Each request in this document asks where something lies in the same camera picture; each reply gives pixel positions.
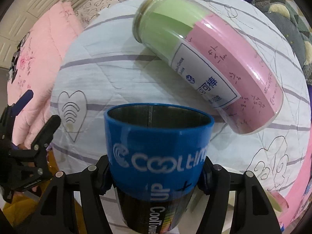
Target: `blue cylindrical can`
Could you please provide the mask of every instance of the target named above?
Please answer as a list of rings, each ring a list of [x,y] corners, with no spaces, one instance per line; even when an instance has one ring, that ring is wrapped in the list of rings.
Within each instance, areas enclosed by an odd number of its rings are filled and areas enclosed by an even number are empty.
[[[210,115],[175,105],[106,111],[110,171],[130,228],[152,234],[177,225],[202,171],[213,124]]]

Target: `pink comforter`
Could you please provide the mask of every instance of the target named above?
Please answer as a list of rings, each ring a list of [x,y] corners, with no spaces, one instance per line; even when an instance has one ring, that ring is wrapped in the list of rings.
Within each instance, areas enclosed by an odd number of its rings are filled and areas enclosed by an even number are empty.
[[[34,98],[16,117],[12,141],[27,148],[50,118],[50,97],[63,58],[75,38],[83,31],[69,2],[59,2],[32,27],[21,48],[17,75],[7,85],[12,105],[28,90]]]

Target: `white and gray striped fabric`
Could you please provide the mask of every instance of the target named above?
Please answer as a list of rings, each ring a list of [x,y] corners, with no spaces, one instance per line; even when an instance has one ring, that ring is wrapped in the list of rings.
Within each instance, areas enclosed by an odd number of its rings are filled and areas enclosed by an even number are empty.
[[[105,9],[66,55],[51,99],[52,114],[62,118],[54,136],[54,154],[66,173],[79,172],[107,153],[103,113],[111,106],[168,103],[217,115],[189,84],[135,41],[132,22],[143,1],[124,0]],[[237,135],[216,117],[208,156],[213,163],[238,171],[252,170],[265,189],[286,196],[305,158],[310,131],[308,90],[299,62],[284,36],[252,5],[243,0],[196,1],[236,28],[284,89],[280,114],[259,133]],[[71,110],[75,122],[68,114]],[[109,192],[103,201],[113,232],[130,233],[120,218],[114,193]]]

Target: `green and pink object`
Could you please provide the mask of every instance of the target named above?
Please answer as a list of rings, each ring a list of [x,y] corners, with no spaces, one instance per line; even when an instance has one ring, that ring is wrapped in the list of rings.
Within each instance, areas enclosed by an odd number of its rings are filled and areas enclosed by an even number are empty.
[[[146,0],[136,39],[167,62],[238,134],[278,115],[283,91],[257,51],[226,21],[193,0]]]

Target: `gold metal lid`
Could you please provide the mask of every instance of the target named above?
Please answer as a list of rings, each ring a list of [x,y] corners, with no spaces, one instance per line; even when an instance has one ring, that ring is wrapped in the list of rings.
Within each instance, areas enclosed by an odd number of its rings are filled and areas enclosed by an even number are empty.
[[[140,22],[141,19],[147,10],[147,8],[151,5],[151,3],[154,0],[145,0],[141,6],[138,8],[137,13],[135,15],[135,19],[133,20],[133,26],[132,26],[132,34],[134,38],[136,39],[137,42],[142,43],[140,34],[138,33],[139,27],[140,27]]]

